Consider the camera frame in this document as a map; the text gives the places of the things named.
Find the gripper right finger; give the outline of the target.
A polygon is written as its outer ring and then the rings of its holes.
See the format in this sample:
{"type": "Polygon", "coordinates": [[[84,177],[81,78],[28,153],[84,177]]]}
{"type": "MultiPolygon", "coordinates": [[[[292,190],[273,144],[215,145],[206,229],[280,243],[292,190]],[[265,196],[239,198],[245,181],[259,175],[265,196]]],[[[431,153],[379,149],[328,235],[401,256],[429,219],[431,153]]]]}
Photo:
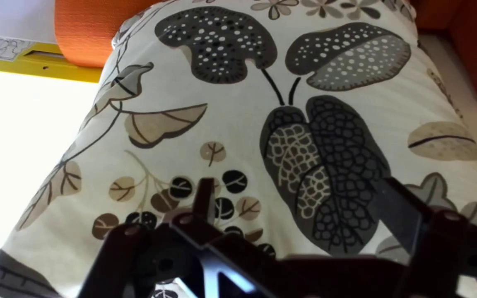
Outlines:
{"type": "Polygon", "coordinates": [[[371,185],[369,209],[410,255],[393,298],[464,298],[460,276],[477,280],[477,225],[455,211],[435,211],[394,178],[371,185]]]}

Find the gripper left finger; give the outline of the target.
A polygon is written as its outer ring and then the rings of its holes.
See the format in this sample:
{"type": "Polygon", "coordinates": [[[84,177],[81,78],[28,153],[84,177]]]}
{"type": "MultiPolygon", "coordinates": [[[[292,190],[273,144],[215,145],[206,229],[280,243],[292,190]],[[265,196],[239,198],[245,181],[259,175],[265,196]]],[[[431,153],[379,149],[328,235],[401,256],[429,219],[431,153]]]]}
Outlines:
{"type": "Polygon", "coordinates": [[[191,211],[151,230],[142,223],[108,232],[77,298],[151,298],[178,279],[189,298],[277,298],[265,277],[275,260],[213,226],[214,179],[202,178],[191,211]]]}

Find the white leaf print pillow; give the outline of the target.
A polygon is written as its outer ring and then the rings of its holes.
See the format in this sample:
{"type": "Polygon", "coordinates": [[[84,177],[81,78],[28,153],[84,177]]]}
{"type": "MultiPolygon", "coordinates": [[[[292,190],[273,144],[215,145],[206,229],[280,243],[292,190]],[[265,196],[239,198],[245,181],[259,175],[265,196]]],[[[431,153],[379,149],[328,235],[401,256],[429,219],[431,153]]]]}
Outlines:
{"type": "Polygon", "coordinates": [[[113,229],[214,179],[214,220],[277,259],[409,254],[394,177],[477,225],[477,143],[418,46],[415,0],[167,0],[123,17],[76,137],[0,249],[0,298],[77,298],[113,229]]]}

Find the orange sofa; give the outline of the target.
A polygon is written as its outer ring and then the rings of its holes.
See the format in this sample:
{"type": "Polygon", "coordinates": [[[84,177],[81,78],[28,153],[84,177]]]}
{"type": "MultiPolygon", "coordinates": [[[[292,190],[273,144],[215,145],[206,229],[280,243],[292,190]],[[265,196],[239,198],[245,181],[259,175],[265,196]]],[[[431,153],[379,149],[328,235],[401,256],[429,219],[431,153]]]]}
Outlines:
{"type": "MultiPolygon", "coordinates": [[[[72,64],[102,68],[123,22],[166,0],[55,0],[55,38],[72,64]]],[[[477,93],[477,0],[407,0],[424,33],[450,37],[477,93]]]]}

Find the yellow frame with sticker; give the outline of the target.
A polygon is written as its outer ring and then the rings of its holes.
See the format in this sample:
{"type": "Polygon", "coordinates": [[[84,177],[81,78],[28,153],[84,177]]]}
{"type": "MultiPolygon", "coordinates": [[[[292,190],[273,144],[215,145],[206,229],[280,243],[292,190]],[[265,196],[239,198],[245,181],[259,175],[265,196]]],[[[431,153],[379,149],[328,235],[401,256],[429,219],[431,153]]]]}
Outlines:
{"type": "Polygon", "coordinates": [[[0,37],[0,72],[98,83],[102,68],[72,64],[58,45],[0,37]]]}

